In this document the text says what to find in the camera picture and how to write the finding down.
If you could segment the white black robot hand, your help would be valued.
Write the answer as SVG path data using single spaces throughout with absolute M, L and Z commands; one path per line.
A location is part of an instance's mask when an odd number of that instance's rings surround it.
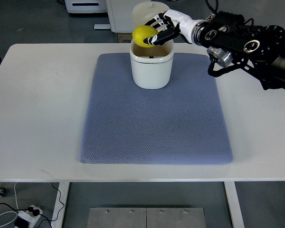
M 187 43 L 200 45 L 199 34 L 206 23 L 205 20 L 194 20 L 184 13 L 169 9 L 158 13 L 145 23 L 146 26 L 156 29 L 165 26 L 165 29 L 156 35 L 145 38 L 143 42 L 148 45 L 163 45 L 181 35 Z

